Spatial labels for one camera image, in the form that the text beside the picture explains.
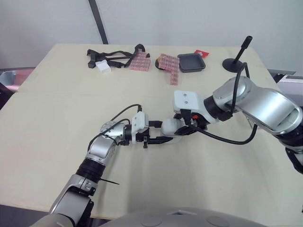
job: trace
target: black strap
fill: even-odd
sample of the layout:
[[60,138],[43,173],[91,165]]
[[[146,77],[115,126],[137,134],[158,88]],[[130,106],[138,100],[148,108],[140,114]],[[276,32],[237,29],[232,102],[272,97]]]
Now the black strap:
[[[141,49],[142,52],[145,52],[145,48],[142,44],[138,44],[138,45],[135,46],[134,53],[129,53],[129,52],[126,52],[126,51],[114,51],[114,52],[111,52],[111,53],[105,53],[105,52],[98,53],[97,51],[88,49],[87,54],[86,54],[87,56],[90,56],[90,61],[88,63],[88,66],[89,66],[89,68],[92,69],[96,66],[96,62],[107,60],[107,63],[108,63],[109,66],[114,66],[114,67],[117,67],[117,68],[121,68],[122,66],[124,66],[124,68],[126,68],[130,65],[133,58],[137,55],[137,53],[139,52],[139,49]],[[121,53],[125,57],[107,58],[107,56],[112,56],[116,53]],[[121,63],[121,62],[118,62],[118,61],[113,61],[114,59],[128,59],[128,58],[129,58],[129,60],[125,64]]]
[[285,148],[285,150],[286,150],[287,156],[289,157],[289,159],[293,163],[294,168],[296,169],[296,171],[303,174],[303,165],[301,165],[301,163],[299,162],[299,160],[295,156],[294,151],[289,149],[289,148]]
[[114,66],[116,68],[121,68],[122,66],[125,66],[124,63],[118,62],[118,61],[111,61],[111,60],[107,60],[107,64],[109,66]]

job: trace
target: beige table surface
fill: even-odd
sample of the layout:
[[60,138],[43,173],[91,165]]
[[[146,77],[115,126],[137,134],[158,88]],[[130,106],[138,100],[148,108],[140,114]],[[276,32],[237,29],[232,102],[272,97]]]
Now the beige table surface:
[[[152,62],[162,52],[210,52],[205,70],[180,73],[180,85],[170,86],[169,75],[154,67],[150,72],[113,69],[105,75],[89,69],[88,48],[133,49],[56,45],[0,111],[0,204],[49,210],[104,122],[133,103],[142,104],[150,120],[172,117],[173,91],[211,95],[234,76],[221,67],[221,61],[238,50],[147,46]],[[253,49],[245,52],[243,60],[257,85],[276,88]],[[134,112],[122,117],[131,118]],[[208,129],[234,140],[246,139],[251,130],[241,113]],[[120,147],[104,178],[120,185],[99,183],[93,197],[94,217],[117,218],[146,208],[182,206],[221,211],[265,225],[302,224],[302,176],[284,147],[262,130],[244,146],[195,133],[178,144]]]

